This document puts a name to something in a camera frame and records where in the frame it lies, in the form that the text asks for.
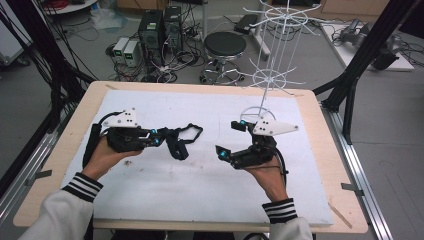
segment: hand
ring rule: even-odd
[[[117,153],[108,146],[106,137],[102,137],[94,150],[93,156],[91,156],[90,162],[81,173],[97,181],[123,158],[136,156],[140,153],[141,151]]]
[[[244,170],[255,177],[271,202],[278,202],[289,198],[283,177],[281,176],[278,159],[275,156],[269,162],[259,166],[247,167]]]

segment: white 3d-printed part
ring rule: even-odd
[[[294,132],[298,129],[298,126],[289,123],[279,122],[274,119],[261,119],[256,123],[253,133],[263,136],[275,136],[283,133]]]
[[[105,127],[136,128],[138,126],[137,114],[135,110],[124,110],[121,114],[107,119],[103,125]]]

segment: sleeve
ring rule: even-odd
[[[43,201],[40,216],[19,239],[83,239],[93,201],[103,185],[76,173],[62,190]]]
[[[308,221],[297,216],[292,198],[262,207],[271,223],[270,240],[312,240]]]

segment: striped cuff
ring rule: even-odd
[[[286,223],[297,218],[296,209],[294,208],[293,198],[283,201],[263,204],[266,215],[269,217],[271,224]]]
[[[75,195],[87,202],[93,202],[103,185],[82,173],[76,173],[74,178],[62,190]]]

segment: stool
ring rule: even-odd
[[[231,32],[211,33],[205,38],[204,45],[206,54],[214,60],[203,68],[199,78],[202,83],[209,80],[212,84],[234,83],[236,85],[237,81],[244,80],[244,75],[239,74],[240,68],[230,62],[241,57],[246,49],[246,41],[241,36]],[[226,69],[226,63],[229,63],[231,67]],[[230,81],[220,82],[224,77]]]

